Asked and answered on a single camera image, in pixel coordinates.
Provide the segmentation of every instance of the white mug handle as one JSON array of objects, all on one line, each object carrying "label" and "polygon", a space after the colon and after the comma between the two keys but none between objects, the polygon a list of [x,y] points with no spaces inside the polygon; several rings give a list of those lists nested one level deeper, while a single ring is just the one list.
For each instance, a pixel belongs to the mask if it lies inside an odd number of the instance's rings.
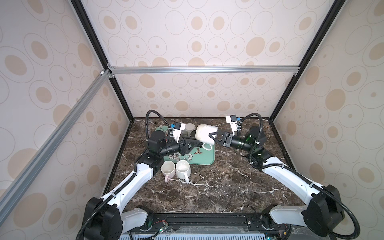
[{"label": "white mug handle", "polygon": [[203,148],[204,148],[205,150],[207,150],[207,151],[211,151],[211,150],[212,150],[212,145],[211,145],[211,144],[209,144],[209,146],[211,146],[211,148],[210,148],[210,149],[208,149],[208,148],[204,147],[204,144],[208,144],[208,143],[203,143]]},{"label": "white mug handle", "polygon": [[188,175],[187,175],[186,172],[184,173],[184,177],[185,177],[185,181],[186,181],[186,183],[189,183],[189,178],[188,178]]}]

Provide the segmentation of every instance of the wallpaper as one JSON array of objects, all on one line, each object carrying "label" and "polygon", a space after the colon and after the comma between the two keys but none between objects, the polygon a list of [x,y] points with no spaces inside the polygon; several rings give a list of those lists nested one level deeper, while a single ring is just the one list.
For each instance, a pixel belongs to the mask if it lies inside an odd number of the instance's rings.
[{"label": "wallpaper", "polygon": [[0,197],[99,75],[66,0],[0,7]]},{"label": "wallpaper", "polygon": [[117,74],[134,117],[269,117],[293,73]]},{"label": "wallpaper", "polygon": [[[296,168],[339,189],[361,226],[384,236],[384,1],[353,0],[275,120]],[[335,232],[349,234],[346,217]]]},{"label": "wallpaper", "polygon": [[298,65],[333,0],[83,0],[113,66]]},{"label": "wallpaper", "polygon": [[0,240],[75,239],[86,203],[102,195],[127,127],[106,81],[0,227]]}]

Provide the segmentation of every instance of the brown marble surface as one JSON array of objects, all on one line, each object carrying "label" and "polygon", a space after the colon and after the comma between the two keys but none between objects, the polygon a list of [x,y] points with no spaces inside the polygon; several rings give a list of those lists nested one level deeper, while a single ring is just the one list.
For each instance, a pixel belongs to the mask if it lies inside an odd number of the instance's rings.
[{"label": "brown marble surface", "polygon": [[[205,123],[230,131],[229,124],[222,119],[167,118],[174,122],[193,123],[195,126]],[[149,120],[149,134],[164,123],[159,118]],[[242,134],[258,125],[258,119],[246,120]],[[285,159],[272,129],[265,119],[265,135],[269,137],[265,149]],[[120,160],[111,189],[119,184],[132,170],[133,162],[146,146],[144,119],[136,119]],[[165,212],[253,212],[250,206],[260,212],[270,204],[303,205],[304,203],[276,179],[251,168],[247,160],[240,155],[246,153],[234,148],[215,145],[215,162],[212,165],[191,164],[191,184],[186,184],[174,176],[168,183],[159,171],[136,193],[125,210],[143,205],[157,213]]]}]

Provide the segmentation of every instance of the robotic arm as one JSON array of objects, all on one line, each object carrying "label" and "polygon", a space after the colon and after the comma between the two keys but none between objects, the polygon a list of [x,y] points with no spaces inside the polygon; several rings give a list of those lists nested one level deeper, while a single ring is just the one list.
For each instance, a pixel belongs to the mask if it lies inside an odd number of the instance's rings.
[{"label": "robotic arm", "polygon": [[[120,235],[135,227],[149,229],[152,225],[152,214],[145,207],[138,207],[132,211],[124,212],[125,206],[136,192],[150,180],[164,163],[164,156],[179,152],[188,154],[194,147],[203,143],[217,143],[224,147],[234,147],[247,151],[249,164],[287,186],[304,203],[304,206],[271,205],[262,211],[259,220],[262,226],[273,229],[276,224],[294,224],[308,227],[315,234],[325,237],[333,234],[343,239],[354,239],[359,235],[360,227],[352,212],[341,202],[339,191],[329,185],[327,187],[311,181],[308,178],[289,168],[277,157],[264,149],[263,144],[267,137],[260,127],[253,126],[245,137],[235,135],[241,132],[242,121],[235,115],[226,117],[231,125],[232,132],[220,131],[218,127],[201,124],[196,130],[196,139],[180,136],[184,123],[171,125],[173,132],[165,136],[162,131],[154,131],[148,139],[148,148],[136,161],[136,170],[133,170],[118,186],[100,199],[93,197],[86,205],[83,227],[80,229],[78,239],[86,237],[90,240],[118,239]],[[351,217],[355,231],[344,236],[332,230],[344,219],[345,210]],[[168,225],[165,224],[159,232],[163,232]]]}]

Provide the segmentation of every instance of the silver metal bar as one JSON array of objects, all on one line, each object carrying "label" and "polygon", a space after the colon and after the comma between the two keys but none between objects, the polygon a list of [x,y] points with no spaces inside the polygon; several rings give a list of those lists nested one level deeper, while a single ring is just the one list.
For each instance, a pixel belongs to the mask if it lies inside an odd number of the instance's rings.
[{"label": "silver metal bar", "polygon": [[0,201],[0,226],[9,216],[19,200],[23,197],[28,187],[32,184],[33,180],[50,159],[61,141],[71,130],[77,119],[100,89],[101,85],[106,79],[108,79],[108,76],[110,76],[109,70],[104,70],[104,73],[93,81],[91,86],[73,106],[55,131],[50,135],[45,144],[35,154],[34,158],[7,189],[5,196]]},{"label": "silver metal bar", "polygon": [[299,66],[202,66],[202,67],[112,67],[113,74],[127,73],[297,73]]}]

